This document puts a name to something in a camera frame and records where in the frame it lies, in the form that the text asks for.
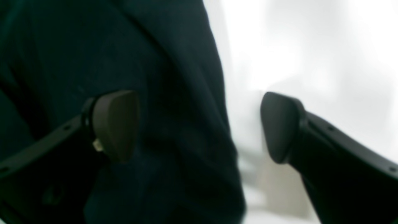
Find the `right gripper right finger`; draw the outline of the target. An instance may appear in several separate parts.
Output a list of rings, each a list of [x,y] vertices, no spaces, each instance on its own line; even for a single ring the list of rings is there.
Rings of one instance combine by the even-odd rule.
[[[322,224],[397,223],[397,163],[306,111],[296,98],[266,92],[260,115],[270,157],[299,172]]]

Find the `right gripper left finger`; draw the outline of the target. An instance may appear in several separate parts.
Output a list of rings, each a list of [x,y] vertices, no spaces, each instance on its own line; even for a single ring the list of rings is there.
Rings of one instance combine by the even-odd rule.
[[[89,98],[78,116],[1,160],[6,224],[85,224],[84,207],[102,166],[125,163],[135,148],[138,94]]]

